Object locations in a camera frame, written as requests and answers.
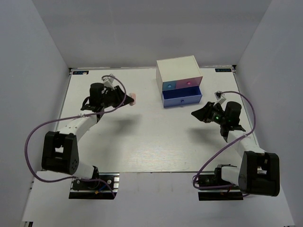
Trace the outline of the blue wide drawer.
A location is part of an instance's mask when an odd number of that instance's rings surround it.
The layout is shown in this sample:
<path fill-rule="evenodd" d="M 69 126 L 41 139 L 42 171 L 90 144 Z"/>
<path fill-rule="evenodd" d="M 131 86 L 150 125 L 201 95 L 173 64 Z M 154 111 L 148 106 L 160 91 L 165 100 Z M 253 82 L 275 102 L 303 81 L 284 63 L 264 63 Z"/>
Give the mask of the blue wide drawer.
<path fill-rule="evenodd" d="M 196 104 L 201 101 L 202 92 L 199 86 L 166 90 L 162 92 L 163 107 Z"/>

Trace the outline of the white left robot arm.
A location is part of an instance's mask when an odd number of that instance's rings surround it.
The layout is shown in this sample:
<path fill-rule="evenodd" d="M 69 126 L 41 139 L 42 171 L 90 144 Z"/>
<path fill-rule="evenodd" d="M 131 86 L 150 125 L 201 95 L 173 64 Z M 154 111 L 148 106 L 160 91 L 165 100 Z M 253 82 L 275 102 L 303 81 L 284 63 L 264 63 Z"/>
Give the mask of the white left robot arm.
<path fill-rule="evenodd" d="M 80 161 L 78 142 L 100 121 L 106 108 L 116 109 L 134 104 L 135 94 L 127 95 L 120 86 L 91 84 L 89 96 L 83 100 L 79 118 L 73 119 L 59 131 L 49 131 L 45 135 L 42 168 L 84 179 L 85 185 L 91 189 L 98 187 L 98 168 Z"/>

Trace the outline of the left blue table label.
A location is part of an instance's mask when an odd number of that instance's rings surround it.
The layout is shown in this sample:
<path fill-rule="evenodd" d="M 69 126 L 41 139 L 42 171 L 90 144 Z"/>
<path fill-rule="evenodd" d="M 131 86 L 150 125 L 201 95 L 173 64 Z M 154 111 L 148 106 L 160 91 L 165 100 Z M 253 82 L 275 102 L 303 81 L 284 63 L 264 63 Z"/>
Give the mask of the left blue table label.
<path fill-rule="evenodd" d="M 89 71 L 88 70 L 79 70 L 79 71 L 73 71 L 73 75 L 88 75 Z"/>

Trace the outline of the blue table label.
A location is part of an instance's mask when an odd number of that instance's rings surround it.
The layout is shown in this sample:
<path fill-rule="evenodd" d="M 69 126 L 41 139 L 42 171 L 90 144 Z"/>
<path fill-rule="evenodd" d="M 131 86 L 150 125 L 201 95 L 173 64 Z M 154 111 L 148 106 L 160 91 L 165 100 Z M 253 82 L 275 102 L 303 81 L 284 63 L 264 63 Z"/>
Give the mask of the blue table label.
<path fill-rule="evenodd" d="M 73 71 L 73 75 L 88 75 L 89 71 L 88 70 L 79 70 L 79 71 Z"/>
<path fill-rule="evenodd" d="M 232 70 L 228 68 L 215 68 L 215 72 L 232 72 Z"/>

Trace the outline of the light blue small drawer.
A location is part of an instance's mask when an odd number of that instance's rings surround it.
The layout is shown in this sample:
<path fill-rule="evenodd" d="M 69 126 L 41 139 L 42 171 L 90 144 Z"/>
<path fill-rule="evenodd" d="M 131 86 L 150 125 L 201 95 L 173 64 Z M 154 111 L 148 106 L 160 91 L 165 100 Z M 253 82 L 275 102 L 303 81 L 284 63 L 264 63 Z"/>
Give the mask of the light blue small drawer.
<path fill-rule="evenodd" d="M 176 88 L 176 81 L 166 81 L 163 82 L 162 84 L 162 90 L 166 91 L 166 90 L 174 90 Z"/>

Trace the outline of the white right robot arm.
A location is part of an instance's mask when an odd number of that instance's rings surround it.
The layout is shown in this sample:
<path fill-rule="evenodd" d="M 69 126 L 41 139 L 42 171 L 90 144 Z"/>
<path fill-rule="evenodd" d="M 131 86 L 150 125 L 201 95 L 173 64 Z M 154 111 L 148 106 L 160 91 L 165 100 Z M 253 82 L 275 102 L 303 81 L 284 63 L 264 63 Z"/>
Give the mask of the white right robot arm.
<path fill-rule="evenodd" d="M 225 109 L 219 103 L 207 102 L 192 116 L 204 123 L 220 125 L 220 134 L 242 157 L 240 166 L 219 164 L 214 176 L 208 181 L 201 175 L 194 176 L 193 182 L 201 191 L 238 187 L 244 194 L 276 197 L 280 192 L 280 161 L 275 153 L 261 149 L 240 125 L 241 105 L 229 101 Z"/>

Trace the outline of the white drawer cabinet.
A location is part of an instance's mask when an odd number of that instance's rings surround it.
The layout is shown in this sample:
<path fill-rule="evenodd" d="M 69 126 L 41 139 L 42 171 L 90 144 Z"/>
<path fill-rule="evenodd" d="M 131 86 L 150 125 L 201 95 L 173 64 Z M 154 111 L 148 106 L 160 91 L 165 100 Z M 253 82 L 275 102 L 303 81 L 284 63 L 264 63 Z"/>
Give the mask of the white drawer cabinet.
<path fill-rule="evenodd" d="M 157 60 L 156 63 L 156 82 L 160 92 L 163 92 L 163 82 L 203 77 L 193 55 Z"/>

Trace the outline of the right blue table label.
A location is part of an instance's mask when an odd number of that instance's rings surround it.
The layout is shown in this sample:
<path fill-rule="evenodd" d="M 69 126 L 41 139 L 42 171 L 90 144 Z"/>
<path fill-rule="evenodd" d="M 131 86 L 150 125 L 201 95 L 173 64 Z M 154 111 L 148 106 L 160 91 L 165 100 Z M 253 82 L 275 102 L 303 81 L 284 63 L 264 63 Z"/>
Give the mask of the right blue table label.
<path fill-rule="evenodd" d="M 215 68 L 215 72 L 232 72 L 232 70 L 228 68 Z"/>

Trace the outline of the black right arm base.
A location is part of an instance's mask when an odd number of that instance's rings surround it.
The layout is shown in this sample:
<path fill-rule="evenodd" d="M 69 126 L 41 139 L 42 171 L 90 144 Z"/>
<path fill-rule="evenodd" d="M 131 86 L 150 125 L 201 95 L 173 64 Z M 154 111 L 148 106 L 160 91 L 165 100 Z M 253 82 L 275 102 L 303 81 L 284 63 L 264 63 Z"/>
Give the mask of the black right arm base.
<path fill-rule="evenodd" d="M 195 185 L 204 188 L 198 190 L 199 201 L 241 201 L 244 198 L 238 186 L 216 179 L 214 173 L 200 175 Z"/>

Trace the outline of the pink eraser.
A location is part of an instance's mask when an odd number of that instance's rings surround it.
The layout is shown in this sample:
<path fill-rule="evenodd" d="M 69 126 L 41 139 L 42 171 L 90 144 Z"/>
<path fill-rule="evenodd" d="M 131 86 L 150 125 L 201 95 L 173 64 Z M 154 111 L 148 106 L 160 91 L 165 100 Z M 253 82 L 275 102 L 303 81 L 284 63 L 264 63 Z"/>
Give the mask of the pink eraser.
<path fill-rule="evenodd" d="M 129 96 L 133 99 L 133 101 L 130 103 L 131 106 L 136 104 L 136 94 L 130 93 Z"/>

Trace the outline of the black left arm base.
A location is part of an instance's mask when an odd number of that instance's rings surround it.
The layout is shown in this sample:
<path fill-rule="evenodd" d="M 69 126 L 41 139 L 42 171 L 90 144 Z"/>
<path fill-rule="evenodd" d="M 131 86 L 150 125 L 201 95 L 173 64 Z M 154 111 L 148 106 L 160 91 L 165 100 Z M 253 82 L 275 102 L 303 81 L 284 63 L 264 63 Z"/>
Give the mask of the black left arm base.
<path fill-rule="evenodd" d="M 113 200 L 118 192 L 119 173 L 99 173 L 103 182 L 85 182 L 82 180 L 73 180 L 69 192 L 69 199 L 74 200 Z"/>

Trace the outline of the pink drawer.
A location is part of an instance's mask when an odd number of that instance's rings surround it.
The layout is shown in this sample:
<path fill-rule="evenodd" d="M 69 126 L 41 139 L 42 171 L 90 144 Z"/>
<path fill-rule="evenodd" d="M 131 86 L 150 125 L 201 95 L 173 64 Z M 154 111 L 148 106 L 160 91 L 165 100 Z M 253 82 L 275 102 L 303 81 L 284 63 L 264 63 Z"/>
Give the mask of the pink drawer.
<path fill-rule="evenodd" d="M 200 86 L 203 77 L 181 79 L 176 82 L 176 89 Z"/>

